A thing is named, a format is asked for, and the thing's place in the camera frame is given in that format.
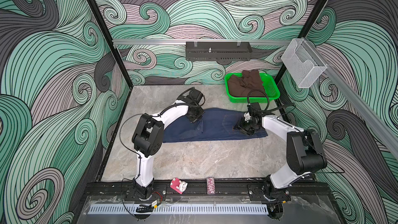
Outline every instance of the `black frame post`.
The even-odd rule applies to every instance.
[[[308,33],[310,32],[310,29],[314,25],[316,19],[318,18],[319,14],[322,12],[323,8],[325,7],[326,3],[328,0],[318,0],[311,11],[310,16],[308,17],[307,21],[305,22],[303,28],[301,29],[300,34],[298,35],[297,38],[302,38],[306,37]],[[278,74],[275,77],[275,83],[276,85],[279,84],[282,80],[282,76],[285,74],[286,71],[286,66],[282,64],[282,67],[279,69]]]
[[[112,42],[112,35],[109,32],[106,23],[101,15],[100,9],[97,5],[97,2],[95,0],[87,0],[88,5],[91,8],[91,11],[93,12],[93,15],[95,19],[97,20],[97,23],[99,25],[100,30],[102,31],[103,36],[105,37],[105,41],[108,43],[109,48],[111,49],[111,52],[113,54],[113,57],[115,58],[117,65],[120,68],[120,71],[122,72],[123,77],[125,78],[127,85],[129,86],[130,89],[132,89],[133,85],[129,76],[129,73],[127,72],[126,67],[123,64],[122,57],[120,56],[120,53],[116,50],[116,48],[113,46]]]

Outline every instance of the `pink object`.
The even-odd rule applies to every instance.
[[[170,188],[182,194],[187,189],[188,183],[181,181],[177,177],[174,177],[172,182],[170,183]]]
[[[214,178],[208,177],[207,178],[207,194],[213,195],[216,193],[216,186],[214,184]]]

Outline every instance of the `green plastic basket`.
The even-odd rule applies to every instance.
[[[234,97],[229,94],[228,89],[228,80],[231,78],[232,75],[236,75],[237,77],[242,77],[242,73],[228,73],[225,75],[225,87],[226,87],[226,94],[228,94],[229,100],[232,103],[247,103],[247,97]],[[269,97],[269,100],[275,100],[281,96],[278,87],[276,86],[275,81],[273,80],[272,76],[267,73],[260,73],[260,78],[263,81],[263,87]],[[259,103],[267,103],[266,97],[250,97],[250,102],[259,102]]]

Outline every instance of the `gray marble surface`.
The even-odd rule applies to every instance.
[[[122,123],[137,113],[154,114],[172,104],[191,85],[135,86]],[[206,97],[203,109],[218,107],[247,111],[245,103],[231,103],[224,85],[195,85]],[[275,108],[271,101],[269,109]],[[122,142],[134,149],[132,134],[139,116],[128,120],[121,131]],[[272,132],[268,137],[248,140],[164,143],[154,155],[155,179],[199,179],[206,177],[265,177],[286,163],[286,143]],[[136,175],[137,158],[119,141],[117,135],[102,181],[121,181]]]

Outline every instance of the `poker chip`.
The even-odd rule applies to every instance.
[[[208,177],[207,180],[207,194],[213,195],[216,193],[216,186],[214,184],[214,178]]]

